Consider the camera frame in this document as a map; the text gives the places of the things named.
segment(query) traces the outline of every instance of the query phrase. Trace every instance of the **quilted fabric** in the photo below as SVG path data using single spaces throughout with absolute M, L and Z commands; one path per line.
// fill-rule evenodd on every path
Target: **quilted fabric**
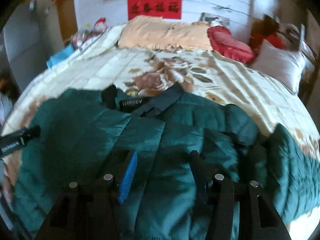
M 235 105 L 184 93 L 153 119 L 106 108 L 101 91 L 70 89 L 42 104 L 36 124 L 41 137 L 23 151 L 13 203 L 33 236 L 62 187 L 95 181 L 127 150 L 137 151 L 138 166 L 129 198 L 116 208 L 123 239 L 205 238 L 211 207 L 196 197 L 192 150 L 233 181 L 260 182 L 285 222 L 319 204 L 319 163 L 282 125 L 264 140 Z M 234 239 L 236 232 L 235 216 Z
M 214 50 L 221 55 L 242 63 L 249 63 L 253 60 L 254 54 L 251 48 L 231 36 L 231 32 L 223 26 L 211 27 L 207 34 Z

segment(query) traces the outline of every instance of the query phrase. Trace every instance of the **chinese character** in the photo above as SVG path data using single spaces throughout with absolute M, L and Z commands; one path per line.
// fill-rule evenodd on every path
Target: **chinese character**
M 138 14 L 139 13 L 139 6 L 136 3 L 131 6 L 130 13 L 133 13 L 133 14 Z
M 156 10 L 157 12 L 164 12 L 163 2 L 157 3 L 157 5 L 155 6 L 155 10 Z
M 178 3 L 177 2 L 170 2 L 168 10 L 171 12 L 178 12 L 179 11 Z
M 148 12 L 150 12 L 152 9 L 151 9 L 151 7 L 150 7 L 150 4 L 147 2 L 147 3 L 145 3 L 144 4 L 144 8 L 143 8 L 143 11 L 144 12 L 146 12 L 146 13 L 148 13 Z

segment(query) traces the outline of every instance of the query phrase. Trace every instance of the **red banner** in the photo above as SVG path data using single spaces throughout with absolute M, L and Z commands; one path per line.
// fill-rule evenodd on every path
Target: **red banner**
M 137 15 L 181 19 L 182 0 L 128 0 L 128 19 Z

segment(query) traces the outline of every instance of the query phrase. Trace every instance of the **bed cover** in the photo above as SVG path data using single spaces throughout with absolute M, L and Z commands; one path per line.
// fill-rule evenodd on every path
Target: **bed cover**
M 86 51 L 76 51 L 53 69 L 36 77 L 18 99 L 2 135 L 19 130 L 36 105 L 58 97 L 67 88 L 102 90 L 110 84 L 127 94 L 155 95 L 179 82 L 186 91 L 219 104 L 235 104 L 259 125 L 264 135 L 284 125 L 302 152 L 320 161 L 319 133 L 297 96 L 277 80 L 251 70 L 217 52 L 179 50 L 174 53 L 142 48 L 119 49 L 124 25 L 112 28 Z M 15 184 L 21 152 L 4 158 L 5 174 Z M 292 240 L 305 240 L 320 221 L 320 207 L 287 225 Z

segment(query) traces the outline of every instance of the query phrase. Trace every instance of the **white pillow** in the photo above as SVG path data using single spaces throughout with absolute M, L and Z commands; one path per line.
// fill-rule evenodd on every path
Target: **white pillow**
M 305 64 L 306 58 L 300 51 L 277 49 L 263 40 L 260 53 L 251 68 L 279 80 L 293 95 L 296 95 Z

